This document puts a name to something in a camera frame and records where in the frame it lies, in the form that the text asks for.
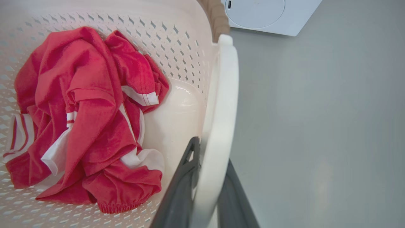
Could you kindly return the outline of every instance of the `red clothing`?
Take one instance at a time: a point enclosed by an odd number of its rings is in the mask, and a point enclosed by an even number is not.
[[[42,181],[49,168],[65,171],[37,199],[97,201],[105,213],[131,210],[160,191],[163,157],[137,141],[139,109],[155,109],[168,83],[121,33],[105,42],[88,27],[51,33],[18,73],[15,90],[36,129],[28,152],[6,164],[16,188]],[[56,169],[41,161],[44,154]]]

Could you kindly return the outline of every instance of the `white plastic basket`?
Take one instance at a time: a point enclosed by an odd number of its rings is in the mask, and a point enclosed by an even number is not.
[[[148,227],[188,141],[201,138],[202,167],[190,227],[204,227],[224,180],[238,95],[238,62],[219,0],[3,0],[0,2],[0,148],[18,113],[14,79],[50,32],[120,30],[169,79],[164,103],[145,115],[144,148],[165,156],[162,191],[140,207],[103,214],[96,205],[36,201],[40,186],[14,189],[0,164],[2,227]]]

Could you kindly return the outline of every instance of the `beige basket handle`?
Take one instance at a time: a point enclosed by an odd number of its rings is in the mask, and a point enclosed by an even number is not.
[[[197,0],[207,14],[212,31],[212,41],[218,43],[221,34],[229,34],[230,27],[221,0]]]

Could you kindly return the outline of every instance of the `circular panel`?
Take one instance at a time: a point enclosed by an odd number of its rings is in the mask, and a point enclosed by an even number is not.
[[[235,24],[263,28],[280,18],[284,12],[284,0],[226,0],[225,9]]]

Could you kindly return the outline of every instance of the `elastic cuff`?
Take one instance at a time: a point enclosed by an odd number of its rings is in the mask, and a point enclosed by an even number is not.
[[[135,202],[135,203],[129,203],[129,204],[107,204],[107,203],[100,203],[97,202],[98,207],[100,208],[100,211],[106,214],[115,214],[115,213],[122,213],[126,211],[130,211],[132,209],[135,209],[139,207],[141,204],[145,203],[147,201],[144,200],[142,202]]]

